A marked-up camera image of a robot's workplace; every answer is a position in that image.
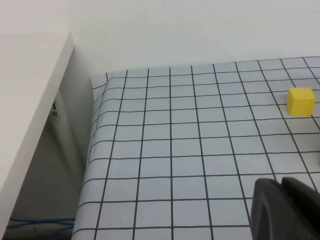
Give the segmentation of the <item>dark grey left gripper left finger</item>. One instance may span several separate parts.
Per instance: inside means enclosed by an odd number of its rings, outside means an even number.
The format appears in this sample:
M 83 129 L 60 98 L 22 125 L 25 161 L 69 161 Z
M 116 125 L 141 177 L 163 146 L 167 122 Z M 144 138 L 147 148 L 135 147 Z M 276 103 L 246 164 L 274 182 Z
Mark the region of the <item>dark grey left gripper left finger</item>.
M 254 240 L 318 240 L 320 232 L 306 221 L 288 196 L 282 182 L 255 181 L 250 214 Z

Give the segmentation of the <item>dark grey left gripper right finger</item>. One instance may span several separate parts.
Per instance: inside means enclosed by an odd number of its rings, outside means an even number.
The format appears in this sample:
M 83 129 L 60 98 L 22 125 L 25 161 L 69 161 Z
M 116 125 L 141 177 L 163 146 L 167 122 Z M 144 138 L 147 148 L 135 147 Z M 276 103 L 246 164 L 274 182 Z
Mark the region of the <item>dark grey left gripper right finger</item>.
M 284 177 L 281 186 L 293 201 L 295 207 L 314 228 L 320 231 L 320 194 L 293 177 Z

